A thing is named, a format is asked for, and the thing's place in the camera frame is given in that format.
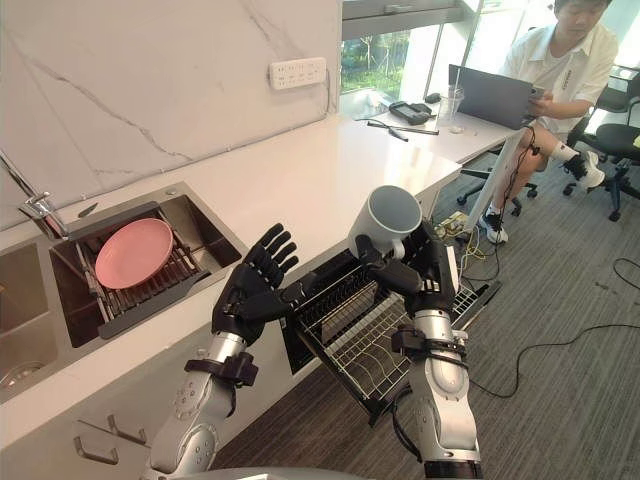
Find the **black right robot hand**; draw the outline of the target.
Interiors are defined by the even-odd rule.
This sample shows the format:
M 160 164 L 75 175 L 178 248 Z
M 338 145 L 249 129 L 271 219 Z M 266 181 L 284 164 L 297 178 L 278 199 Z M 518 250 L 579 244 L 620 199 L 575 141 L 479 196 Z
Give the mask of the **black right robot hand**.
M 402 260 L 385 258 L 364 234 L 355 238 L 356 257 L 370 279 L 404 297 L 405 309 L 413 318 L 422 310 L 453 312 L 456 287 L 447 248 L 428 220 L 423 220 L 402 241 Z

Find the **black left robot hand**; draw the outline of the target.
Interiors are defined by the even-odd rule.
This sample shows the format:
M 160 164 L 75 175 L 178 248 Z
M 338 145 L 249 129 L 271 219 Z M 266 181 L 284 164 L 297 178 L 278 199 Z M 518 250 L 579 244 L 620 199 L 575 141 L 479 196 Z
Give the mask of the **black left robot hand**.
M 285 273 L 298 262 L 296 244 L 282 224 L 273 225 L 236 265 L 212 312 L 211 332 L 240 336 L 252 345 L 266 323 L 278 320 L 301 303 L 304 287 L 280 287 Z

